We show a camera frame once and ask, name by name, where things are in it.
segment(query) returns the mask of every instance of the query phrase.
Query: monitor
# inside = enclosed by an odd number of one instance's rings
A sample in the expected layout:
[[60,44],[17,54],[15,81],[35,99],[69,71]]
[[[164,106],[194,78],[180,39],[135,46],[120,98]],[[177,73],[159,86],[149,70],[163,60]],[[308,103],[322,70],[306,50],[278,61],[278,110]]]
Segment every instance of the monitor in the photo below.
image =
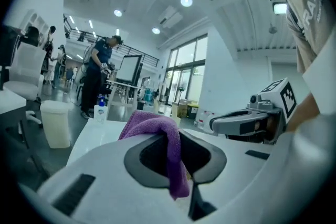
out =
[[135,84],[142,55],[124,56],[116,80],[121,83]]
[[5,67],[12,65],[20,34],[12,27],[1,25],[0,36],[0,90],[3,90],[4,83],[9,80],[8,70]]

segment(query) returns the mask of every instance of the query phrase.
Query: whiteboard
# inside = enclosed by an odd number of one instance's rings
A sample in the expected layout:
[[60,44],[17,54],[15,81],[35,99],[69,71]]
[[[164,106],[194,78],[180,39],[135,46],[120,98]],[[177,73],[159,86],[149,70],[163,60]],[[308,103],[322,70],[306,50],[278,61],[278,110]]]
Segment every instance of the whiteboard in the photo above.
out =
[[133,82],[133,77],[139,68],[139,56],[126,57],[122,59],[121,67],[117,72],[116,79],[123,80],[125,82]]

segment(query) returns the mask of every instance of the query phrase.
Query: ceiling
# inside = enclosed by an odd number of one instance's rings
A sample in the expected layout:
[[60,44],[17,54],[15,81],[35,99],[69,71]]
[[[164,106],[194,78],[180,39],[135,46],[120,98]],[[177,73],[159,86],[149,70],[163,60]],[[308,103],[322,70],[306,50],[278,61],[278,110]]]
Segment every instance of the ceiling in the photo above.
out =
[[[169,40],[179,32],[207,17],[232,54],[262,49],[294,51],[285,15],[273,13],[272,3],[277,1],[284,0],[193,0],[194,4],[188,8],[180,0],[64,0],[64,5],[66,13],[78,21],[80,30],[92,31],[88,25],[91,19],[96,34],[101,36],[115,33],[118,28],[121,35],[141,36],[157,47],[162,44],[168,47]],[[159,17],[169,6],[182,19],[171,28],[163,28]],[[115,9],[123,11],[123,16],[115,16]],[[153,27],[160,28],[161,33],[154,35]],[[275,27],[277,32],[270,34],[270,27]]]

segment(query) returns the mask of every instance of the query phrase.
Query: railing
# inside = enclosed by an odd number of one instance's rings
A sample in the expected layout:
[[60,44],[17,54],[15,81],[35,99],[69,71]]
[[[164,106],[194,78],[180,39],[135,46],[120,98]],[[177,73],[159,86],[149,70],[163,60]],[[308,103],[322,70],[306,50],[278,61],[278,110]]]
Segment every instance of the railing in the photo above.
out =
[[[71,25],[69,24],[66,17],[64,17],[64,30],[65,30],[65,36],[68,39],[77,40],[80,42],[84,42],[84,40],[87,40],[90,44],[96,43],[98,40],[104,38],[102,36],[93,35],[93,33],[85,32],[85,31],[77,31],[76,29],[73,29]],[[116,52],[120,54],[121,56],[128,56],[128,55],[142,55],[141,62],[145,63],[152,67],[158,66],[158,58],[155,58],[153,56],[150,56],[148,54],[145,54],[144,52],[141,52],[139,50],[133,49],[127,45],[118,46],[117,49],[113,49],[113,52]]]

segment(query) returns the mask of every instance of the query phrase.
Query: plastic bottle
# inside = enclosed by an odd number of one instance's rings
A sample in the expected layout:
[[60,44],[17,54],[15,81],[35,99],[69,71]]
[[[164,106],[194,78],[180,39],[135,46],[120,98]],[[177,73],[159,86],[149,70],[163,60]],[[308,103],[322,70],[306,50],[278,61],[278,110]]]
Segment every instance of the plastic bottle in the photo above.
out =
[[214,112],[208,112],[208,116],[206,117],[206,120],[204,122],[204,132],[207,133],[213,133],[213,130],[210,128],[210,120],[215,117]]
[[200,128],[201,130],[203,130],[204,128],[204,121],[206,120],[206,118],[207,118],[207,111],[204,110],[204,112],[200,114],[197,125],[197,127]]
[[104,96],[100,97],[99,104],[96,104],[95,106],[95,113],[93,115],[93,118],[99,122],[104,123],[107,118],[107,106],[105,106],[104,103]]

